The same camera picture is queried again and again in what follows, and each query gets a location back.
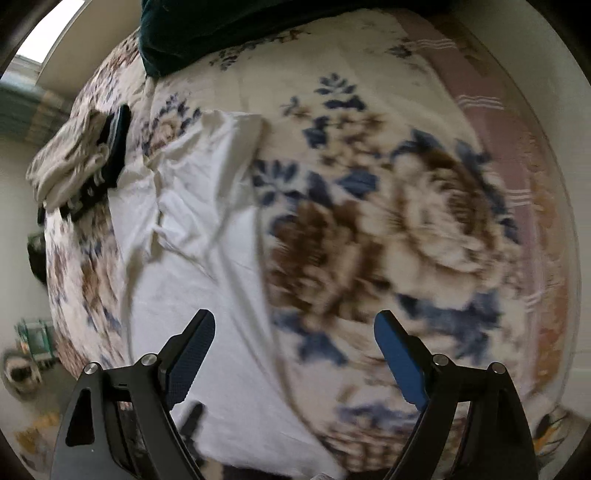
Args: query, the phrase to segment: bed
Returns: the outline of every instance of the bed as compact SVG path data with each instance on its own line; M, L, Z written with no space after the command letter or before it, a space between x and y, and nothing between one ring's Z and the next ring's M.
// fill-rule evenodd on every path
M524 121L532 115L510 79L452 17L433 19L439 30L403 10L338 18L355 26L364 48L357 56L349 52L339 71L310 67L301 74L290 55L312 48L336 20L222 50L157 82L145 77L134 33L97 69L72 114L128 103L127 155L148 158L208 109L252 109L268 120L276 137L261 147L251 176L282 381L297 414L340 465L389 467L417 418L398 400L388 403L384 392L395 385L363 341L372 312L387 307L433 351L467 365L491 358L507 365L542 467L568 433L566 413L537 395L559 372L571 288L563 241L568 220L557 214L550 149ZM293 78L275 74L272 59ZM380 97L391 88L384 74L356 68L354 60L390 61L389 72L405 78L400 98ZM257 76L266 89L254 85ZM433 111L455 126L453 143L436 123L392 133L402 128L392 105L411 99L412 110L427 94ZM413 155L418 164L407 160ZM422 172L422 180L406 176L405 166ZM437 253L440 236L421 237L415 213L394 209L392 198L380 195L380 185L391 183L405 192L397 202L421 204L417 192L433 192L425 175L450 189L446 201L462 238L479 245L462 247L462 261ZM423 206L422 215L430 209ZM75 224L48 215L46 244L63 365L78 376L91 360L105 368L128 364L137 353L130 352L122 320L125 272L108 203ZM394 271L380 267L388 264ZM348 277L338 280L338 271ZM310 299L311 290L323 303ZM333 377L334 384L327 381ZM319 384L326 392L311 403L310 389ZM453 460L465 415L457 412L441 471Z

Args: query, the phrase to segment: folded cloth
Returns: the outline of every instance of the folded cloth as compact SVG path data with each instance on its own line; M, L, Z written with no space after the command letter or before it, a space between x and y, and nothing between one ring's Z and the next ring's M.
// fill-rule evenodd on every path
M105 165L109 148L97 145L107 114L90 109L70 118L33 158L27 181L40 205L52 212L80 190Z
M105 165L84 182L64 205L60 206L62 218L70 216L72 222L78 221L88 210L107 195L109 189L117 186L117 178L125 165L125 148L131 111L129 106L121 105L115 113L107 117L107 121L98 139L99 144L109 147L109 156Z
M296 416L281 387L259 259L249 175L261 118L206 111L150 161L128 164L109 208L127 274L122 320L133 360L158 352L199 309L216 335L185 402L206 414L199 451L219 462L289 476L343 470Z

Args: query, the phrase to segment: metal screw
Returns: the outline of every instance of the metal screw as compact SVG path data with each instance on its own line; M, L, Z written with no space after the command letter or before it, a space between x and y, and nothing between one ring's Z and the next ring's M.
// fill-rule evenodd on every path
M449 363L449 358L441 353L437 355L433 355L433 362L435 365L439 365L440 367L445 367Z
M98 369L99 369L99 364L92 362L91 364L88 364L84 367L84 373L86 375L92 375Z
M494 373L499 374L499 375L502 375L507 371L507 369L505 368L505 365L500 364L499 362L491 363L491 368Z
M158 357L154 353L146 353L142 357L142 365L149 367L150 365L154 365L156 360L158 360Z

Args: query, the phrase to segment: white wall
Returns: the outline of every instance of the white wall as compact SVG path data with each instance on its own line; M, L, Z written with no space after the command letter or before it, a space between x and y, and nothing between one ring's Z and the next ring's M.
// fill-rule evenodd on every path
M37 205L25 181L37 149L0 137L0 350L15 346L14 325L22 317L50 319L47 291L28 263L27 235L38 231ZM0 382L0 428L11 445L13 432L31 424L34 406L24 406Z
M461 0L455 15L519 87L563 175L571 211L568 205L558 207L562 215L574 215L576 233L566 232L573 236L567 342L574 355L573 362L563 361L570 371L561 402L591 420L591 85L558 34L526 0Z

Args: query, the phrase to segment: window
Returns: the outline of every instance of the window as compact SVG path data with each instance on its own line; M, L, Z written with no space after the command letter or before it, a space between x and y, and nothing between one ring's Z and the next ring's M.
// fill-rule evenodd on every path
M25 39L17 55L43 63L53 44L85 0L62 0Z

